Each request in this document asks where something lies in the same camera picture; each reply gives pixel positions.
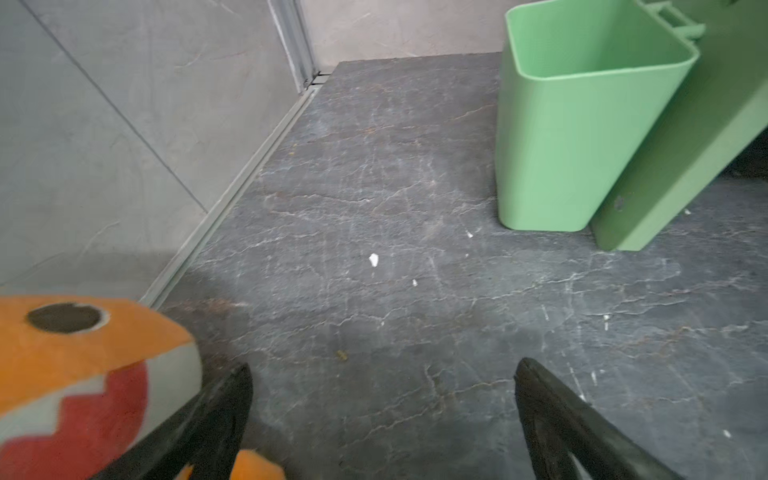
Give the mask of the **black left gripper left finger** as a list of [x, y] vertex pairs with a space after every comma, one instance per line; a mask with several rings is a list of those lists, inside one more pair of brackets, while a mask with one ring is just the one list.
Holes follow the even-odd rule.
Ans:
[[181, 409], [95, 479], [174, 479], [184, 467], [192, 479], [228, 479], [249, 418], [253, 379], [245, 363], [233, 364]]

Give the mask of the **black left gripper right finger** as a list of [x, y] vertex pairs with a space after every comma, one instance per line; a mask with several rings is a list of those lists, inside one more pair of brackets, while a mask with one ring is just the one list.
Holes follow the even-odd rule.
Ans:
[[532, 359], [516, 368], [515, 400], [538, 479], [679, 479]]

